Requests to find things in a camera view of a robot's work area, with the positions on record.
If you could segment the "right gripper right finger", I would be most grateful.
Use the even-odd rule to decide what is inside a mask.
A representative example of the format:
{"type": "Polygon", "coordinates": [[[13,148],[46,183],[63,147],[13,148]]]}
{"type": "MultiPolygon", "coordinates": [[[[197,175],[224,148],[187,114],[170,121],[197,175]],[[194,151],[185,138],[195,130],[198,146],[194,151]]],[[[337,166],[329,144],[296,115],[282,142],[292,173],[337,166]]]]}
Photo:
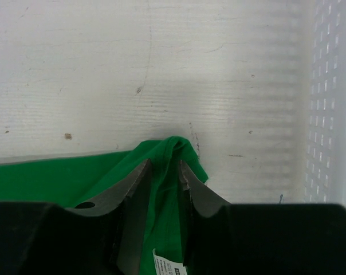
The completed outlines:
{"type": "Polygon", "coordinates": [[[178,165],[183,264],[188,274],[346,274],[346,208],[232,204],[178,165]]]}

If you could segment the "green t shirt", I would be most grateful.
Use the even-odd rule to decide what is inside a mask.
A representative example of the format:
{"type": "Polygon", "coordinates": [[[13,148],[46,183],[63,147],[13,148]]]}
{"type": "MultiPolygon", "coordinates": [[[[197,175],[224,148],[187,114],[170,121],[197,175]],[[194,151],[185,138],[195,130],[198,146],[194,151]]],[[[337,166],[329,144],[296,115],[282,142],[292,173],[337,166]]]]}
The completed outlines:
{"type": "Polygon", "coordinates": [[[178,136],[146,140],[130,151],[0,165],[0,201],[48,201],[63,207],[103,192],[138,164],[152,162],[152,183],[140,274],[155,274],[154,256],[182,262],[177,199],[178,164],[201,182],[208,176],[191,143],[178,136]]]}

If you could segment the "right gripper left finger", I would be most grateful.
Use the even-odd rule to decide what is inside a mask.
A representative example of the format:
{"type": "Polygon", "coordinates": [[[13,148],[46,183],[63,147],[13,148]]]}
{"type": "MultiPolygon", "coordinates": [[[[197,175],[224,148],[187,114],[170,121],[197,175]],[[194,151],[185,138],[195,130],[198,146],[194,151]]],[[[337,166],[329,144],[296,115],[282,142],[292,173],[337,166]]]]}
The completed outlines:
{"type": "Polygon", "coordinates": [[[0,274],[138,274],[152,163],[74,208],[0,202],[0,274]]]}

